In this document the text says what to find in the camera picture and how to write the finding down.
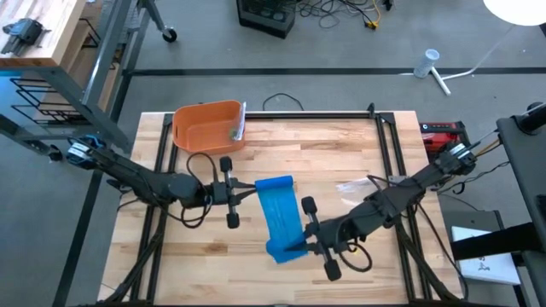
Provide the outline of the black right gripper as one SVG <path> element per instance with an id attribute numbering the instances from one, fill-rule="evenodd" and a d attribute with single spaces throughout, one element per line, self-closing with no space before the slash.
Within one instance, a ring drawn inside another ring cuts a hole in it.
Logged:
<path id="1" fill-rule="evenodd" d="M 304 214 L 309 218 L 310 222 L 305 226 L 303 233 L 304 239 L 311 237 L 316 239 L 315 242 L 308 243 L 302 241 L 284 248 L 284 252 L 313 252 L 316 255 L 322 255 L 324 259 L 323 268 L 330 281 L 337 281 L 341 277 L 340 266 L 332 257 L 330 250 L 334 247 L 334 239 L 336 238 L 335 229 L 328 226 L 326 223 L 319 221 L 317 217 L 317 205 L 314 199 L 310 196 L 304 197 L 301 200 Z"/>

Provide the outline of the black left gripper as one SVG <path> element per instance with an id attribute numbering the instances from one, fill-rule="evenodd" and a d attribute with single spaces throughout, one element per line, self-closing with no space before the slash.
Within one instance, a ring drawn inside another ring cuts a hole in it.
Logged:
<path id="1" fill-rule="evenodd" d="M 240 226 L 239 214 L 236 211 L 236 199 L 233 192 L 233 185 L 231 182 L 230 173 L 233 170 L 232 160 L 229 156 L 224 156 L 219 160 L 220 171 L 224 174 L 224 180 L 222 182 L 215 181 L 212 184 L 213 192 L 213 204 L 214 205 L 227 205 L 228 213 L 226 214 L 226 221 L 229 229 L 236 229 Z M 238 182 L 237 188 L 255 188 L 254 184 Z M 237 195 L 239 201 L 243 201 L 246 197 L 255 194 L 256 190 L 248 190 Z"/>

